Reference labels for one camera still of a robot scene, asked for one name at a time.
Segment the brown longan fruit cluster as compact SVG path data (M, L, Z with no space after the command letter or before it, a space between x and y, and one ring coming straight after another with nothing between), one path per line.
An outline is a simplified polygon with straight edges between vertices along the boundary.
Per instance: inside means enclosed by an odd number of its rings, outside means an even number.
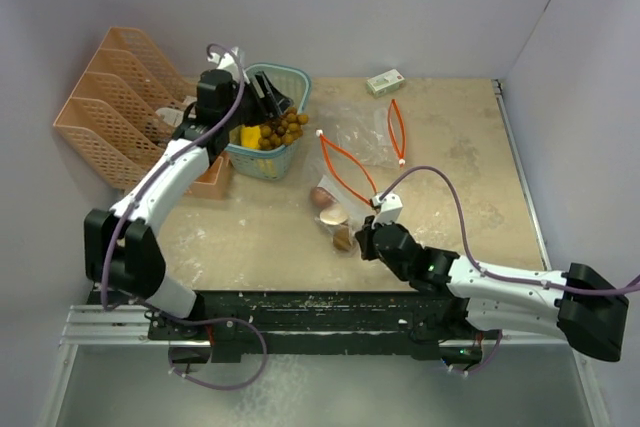
M267 121L261 128L261 149L274 150L279 147L289 147L304 134L304 127L309 123L309 116L291 107L285 115L275 120Z

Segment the clear bag of mushrooms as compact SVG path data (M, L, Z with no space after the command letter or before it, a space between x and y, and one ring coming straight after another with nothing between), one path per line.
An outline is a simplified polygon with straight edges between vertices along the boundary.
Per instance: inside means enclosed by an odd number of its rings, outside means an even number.
M330 238L337 226L327 226L319 219L323 209L316 208L310 201L310 191L314 187L326 189L349 214L349 220L342 225L351 229L354 249L357 241L354 233L360 229L364 219L373 214L370 198L376 193L376 184L364 165L351 153L342 149L321 129L315 130L311 137L311 146L304 161L303 180L308 188L308 200L316 224ZM348 255L351 252L339 252Z

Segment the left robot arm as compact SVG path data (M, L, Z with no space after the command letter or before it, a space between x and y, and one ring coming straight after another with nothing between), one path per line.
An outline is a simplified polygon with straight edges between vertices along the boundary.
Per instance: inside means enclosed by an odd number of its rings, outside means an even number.
M156 236L177 201L225 151L233 129L274 120L293 104L265 70L203 72L195 101L156 164L109 210L85 217L86 276L103 292L118 290L166 312L182 338L201 335L206 316L196 308L197 295L171 278Z

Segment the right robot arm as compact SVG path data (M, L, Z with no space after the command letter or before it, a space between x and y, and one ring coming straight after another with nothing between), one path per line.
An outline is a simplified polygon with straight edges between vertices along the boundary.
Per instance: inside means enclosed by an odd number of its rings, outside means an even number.
M559 338L600 361L621 358L629 301L587 265L573 263L566 271L475 265L467 256L421 245L400 224L382 225L373 217L355 239L362 259L382 262L412 289L462 300L444 316L456 338L513 330Z

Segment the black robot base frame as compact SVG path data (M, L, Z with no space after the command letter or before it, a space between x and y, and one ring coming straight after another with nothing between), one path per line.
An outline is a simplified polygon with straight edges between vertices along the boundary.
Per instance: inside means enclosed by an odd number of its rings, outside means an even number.
M153 340L202 341L213 363L245 355L400 355L448 364L481 361L496 331L465 321L462 300L416 291L201 291L177 322L147 310Z

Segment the clear zip bag red seal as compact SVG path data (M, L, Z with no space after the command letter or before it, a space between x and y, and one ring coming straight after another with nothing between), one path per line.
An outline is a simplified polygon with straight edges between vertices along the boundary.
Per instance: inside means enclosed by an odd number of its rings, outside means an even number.
M337 144L365 166L406 165L406 128L395 99L387 107L373 103L339 107L334 123Z

